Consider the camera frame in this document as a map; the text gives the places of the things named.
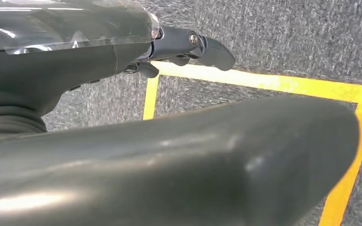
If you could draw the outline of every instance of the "clear plastic cover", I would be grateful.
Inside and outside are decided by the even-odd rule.
[[[0,0],[0,51],[23,54],[151,42],[155,15],[131,0]]]

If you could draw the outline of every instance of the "gray rubber surface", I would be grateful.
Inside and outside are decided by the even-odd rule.
[[[193,28],[226,44],[241,70],[362,84],[362,0],[140,2],[166,25]],[[114,76],[64,94],[44,119],[50,130],[141,120],[145,87],[139,74]],[[286,94],[162,77],[156,115],[274,95]],[[299,225],[316,226],[322,207]],[[362,166],[342,225],[362,226]]]

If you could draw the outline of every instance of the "gray robotic arm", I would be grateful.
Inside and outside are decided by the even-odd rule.
[[[290,226],[352,163],[353,112],[274,97],[55,133],[61,95],[149,62],[229,70],[218,41],[138,3],[0,1],[0,226]]]

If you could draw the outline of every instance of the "metal screw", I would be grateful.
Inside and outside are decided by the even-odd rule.
[[[197,46],[198,40],[197,40],[197,35],[195,32],[192,32],[189,35],[189,42],[191,43],[192,46]]]

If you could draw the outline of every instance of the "yellow tape line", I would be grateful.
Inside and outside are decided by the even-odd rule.
[[[159,77],[160,75],[156,76],[153,79],[148,79],[148,84],[146,87],[143,120],[151,120],[155,115],[155,105],[156,105],[157,90],[159,87]]]
[[[160,70],[162,75],[221,82],[362,104],[362,85],[357,84],[283,75],[254,74],[237,70],[223,72],[214,67],[199,65],[180,67],[167,62],[153,62],[153,65]]]
[[[360,125],[360,143],[356,158],[341,181],[334,187],[327,197],[319,226],[338,226],[342,223],[350,193],[356,181],[362,162],[362,105],[356,109]]]
[[[356,115],[360,122],[361,133],[358,154],[346,175],[327,197],[319,226],[338,226],[341,224],[362,162],[362,85],[283,75],[254,74],[237,70],[223,72],[213,67],[199,65],[180,67],[167,62],[152,62],[152,64],[160,70],[161,75],[358,103]],[[156,83],[153,81],[148,82],[144,119],[153,118],[157,83],[157,81]]]

